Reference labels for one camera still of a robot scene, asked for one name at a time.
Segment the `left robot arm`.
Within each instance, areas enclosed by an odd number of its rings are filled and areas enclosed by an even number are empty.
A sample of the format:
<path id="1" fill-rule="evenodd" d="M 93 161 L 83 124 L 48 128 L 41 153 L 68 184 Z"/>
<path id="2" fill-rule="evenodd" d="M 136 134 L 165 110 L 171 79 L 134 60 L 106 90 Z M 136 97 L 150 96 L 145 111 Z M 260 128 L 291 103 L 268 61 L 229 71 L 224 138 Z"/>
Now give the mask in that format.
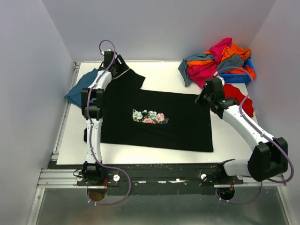
<path id="1" fill-rule="evenodd" d="M 85 182 L 102 185 L 105 176 L 102 172 L 102 155 L 100 150 L 101 127 L 104 118 L 104 92 L 108 84 L 121 76 L 129 67 L 116 52 L 102 52 L 104 61 L 97 70 L 95 80 L 81 91 L 82 115 L 86 122 L 87 151 L 82 166 L 82 176 Z"/>

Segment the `black t shirt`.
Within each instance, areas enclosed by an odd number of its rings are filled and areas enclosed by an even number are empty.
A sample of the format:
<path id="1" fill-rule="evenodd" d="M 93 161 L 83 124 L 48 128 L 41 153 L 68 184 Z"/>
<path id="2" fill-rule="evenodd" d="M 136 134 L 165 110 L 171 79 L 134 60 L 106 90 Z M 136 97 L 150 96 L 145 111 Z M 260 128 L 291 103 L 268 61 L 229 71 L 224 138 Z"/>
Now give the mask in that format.
<path id="1" fill-rule="evenodd" d="M 129 70 L 108 84 L 101 142 L 213 152 L 210 111 L 197 96 L 142 90 L 144 81 Z"/>

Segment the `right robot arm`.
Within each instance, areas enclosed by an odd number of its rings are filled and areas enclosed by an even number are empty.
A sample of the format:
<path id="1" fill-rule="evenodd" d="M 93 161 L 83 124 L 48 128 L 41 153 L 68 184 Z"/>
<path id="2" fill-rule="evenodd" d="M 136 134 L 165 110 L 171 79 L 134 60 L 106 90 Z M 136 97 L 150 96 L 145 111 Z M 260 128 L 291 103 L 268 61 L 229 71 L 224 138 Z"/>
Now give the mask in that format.
<path id="1" fill-rule="evenodd" d="M 215 173 L 218 182 L 225 184 L 233 176 L 251 177 L 261 182 L 287 171 L 287 141 L 282 137 L 275 138 L 263 130 L 240 108 L 234 98 L 226 98 L 220 78 L 207 79 L 195 102 L 209 108 L 230 124 L 252 151 L 249 159 L 229 159 L 220 163 Z"/>

